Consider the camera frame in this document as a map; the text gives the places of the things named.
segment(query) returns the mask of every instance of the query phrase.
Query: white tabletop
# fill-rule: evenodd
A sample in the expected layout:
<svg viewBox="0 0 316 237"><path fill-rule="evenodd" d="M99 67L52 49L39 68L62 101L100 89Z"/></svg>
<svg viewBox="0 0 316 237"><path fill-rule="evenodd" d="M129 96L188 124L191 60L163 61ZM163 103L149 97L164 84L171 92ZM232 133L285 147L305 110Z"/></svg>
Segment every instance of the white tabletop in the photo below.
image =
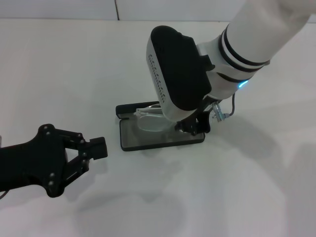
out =
<svg viewBox="0 0 316 237"><path fill-rule="evenodd" d="M316 236L316 24L237 93L236 114L203 143L126 153L115 107L157 99L145 51L162 24L196 43L227 25L0 20L2 145L51 123L104 136L109 152L61 197L10 191L2 237Z"/></svg>

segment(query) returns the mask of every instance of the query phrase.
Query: black stripe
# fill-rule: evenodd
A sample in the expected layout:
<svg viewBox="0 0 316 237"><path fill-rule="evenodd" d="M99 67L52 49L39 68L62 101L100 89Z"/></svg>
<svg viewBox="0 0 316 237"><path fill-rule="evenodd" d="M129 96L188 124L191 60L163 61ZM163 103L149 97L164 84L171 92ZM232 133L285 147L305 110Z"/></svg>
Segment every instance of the black stripe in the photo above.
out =
<svg viewBox="0 0 316 237"><path fill-rule="evenodd" d="M222 45L222 37L223 37L223 33L221 34L221 36L219 37L219 40L218 40L218 48L219 48L219 51L221 52L221 55L222 57L225 59L225 61L231 65L232 67L236 68L237 70L240 70L242 72L246 72L246 73L253 73L253 72L256 72L260 69L262 69L264 67L264 65L260 68L255 68L255 69L249 69L249 68L244 68L240 65L238 65L237 63L235 63L233 60L231 60L227 54L225 53L224 51L224 48L223 48L223 45Z"/></svg>
<svg viewBox="0 0 316 237"><path fill-rule="evenodd" d="M225 79L225 80L227 80L227 81L229 81L229 82L233 82L233 83L243 83L243 82L245 82L245 81L248 81L248 80L250 80L251 78L249 78L249 79L246 79L246 80L237 80L237 79L234 79L234 78L231 78L231 77L229 77L229 76L227 76L227 75L224 75L224 74L222 74L222 73L217 73L221 78L223 78L223 79Z"/></svg>
<svg viewBox="0 0 316 237"><path fill-rule="evenodd" d="M225 45L228 49L228 51L232 54L232 56L234 56L237 60L241 61L244 64L248 64L250 66L264 66L267 64L267 62L263 62L263 63L255 63L255 62L251 62L247 59L244 59L243 57L241 57L238 53L236 53L236 51L232 48L232 46L229 44L228 38L227 38L227 28L224 30L224 42Z"/></svg>

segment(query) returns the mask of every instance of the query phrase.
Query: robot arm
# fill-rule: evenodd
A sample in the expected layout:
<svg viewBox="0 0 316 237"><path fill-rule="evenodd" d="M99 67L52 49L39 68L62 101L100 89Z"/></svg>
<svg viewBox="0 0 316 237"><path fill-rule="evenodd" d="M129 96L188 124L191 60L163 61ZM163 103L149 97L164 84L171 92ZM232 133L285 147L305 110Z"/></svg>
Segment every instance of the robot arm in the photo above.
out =
<svg viewBox="0 0 316 237"><path fill-rule="evenodd" d="M170 27L153 30L147 62L164 116L194 114L207 98L231 97L316 13L316 0L248 0L211 42L195 45Z"/></svg>

